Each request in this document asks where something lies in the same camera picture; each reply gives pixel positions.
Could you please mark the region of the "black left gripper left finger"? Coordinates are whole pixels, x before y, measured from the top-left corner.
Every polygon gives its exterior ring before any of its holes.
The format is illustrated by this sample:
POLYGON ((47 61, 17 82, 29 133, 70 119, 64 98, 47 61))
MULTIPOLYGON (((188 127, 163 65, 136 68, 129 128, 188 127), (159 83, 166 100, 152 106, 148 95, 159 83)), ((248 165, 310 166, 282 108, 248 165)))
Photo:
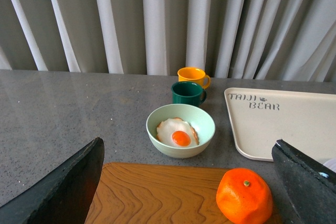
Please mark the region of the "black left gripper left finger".
POLYGON ((97 137, 1 206, 1 223, 84 223, 103 161, 104 142, 97 137))

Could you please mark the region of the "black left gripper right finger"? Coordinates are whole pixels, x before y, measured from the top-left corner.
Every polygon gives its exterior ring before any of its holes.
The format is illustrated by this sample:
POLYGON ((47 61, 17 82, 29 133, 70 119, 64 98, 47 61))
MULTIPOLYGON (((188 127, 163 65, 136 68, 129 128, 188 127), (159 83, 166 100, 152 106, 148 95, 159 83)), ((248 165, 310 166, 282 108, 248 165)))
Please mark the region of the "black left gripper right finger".
POLYGON ((284 140, 271 150, 275 170, 302 223, 335 223, 335 172, 284 140))

